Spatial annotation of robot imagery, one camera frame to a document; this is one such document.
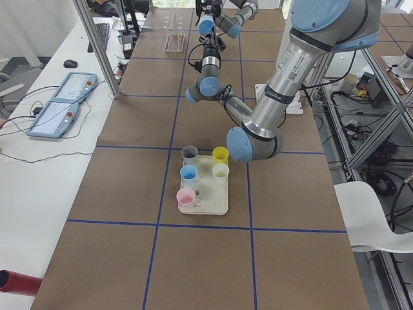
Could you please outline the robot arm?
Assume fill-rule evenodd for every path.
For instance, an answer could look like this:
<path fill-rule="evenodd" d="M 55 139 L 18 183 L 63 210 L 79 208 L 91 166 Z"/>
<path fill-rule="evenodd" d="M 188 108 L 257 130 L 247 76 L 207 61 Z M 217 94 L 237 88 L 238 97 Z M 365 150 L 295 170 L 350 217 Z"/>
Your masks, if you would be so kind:
<path fill-rule="evenodd" d="M 198 20 L 196 25 L 201 36 L 206 36 L 216 28 L 222 30 L 231 38 L 236 38 L 243 25 L 249 20 L 254 19 L 259 5 L 257 1 L 231 1 L 238 11 L 228 16 L 224 13 L 225 1 L 196 1 L 196 15 Z"/>
<path fill-rule="evenodd" d="M 219 82 L 220 28 L 236 37 L 245 22 L 255 18 L 257 1 L 234 1 L 239 8 L 232 17 L 222 11 L 222 1 L 198 1 L 199 33 L 205 37 L 200 77 L 187 88 L 189 102 L 220 103 L 237 123 L 227 134 L 227 149 L 238 162 L 265 160 L 277 155 L 282 137 L 280 117 L 303 87 L 303 82 L 320 55 L 371 47 L 378 39 L 380 1 L 295 1 L 291 9 L 290 43 L 268 80 L 254 109 L 246 106 Z"/>

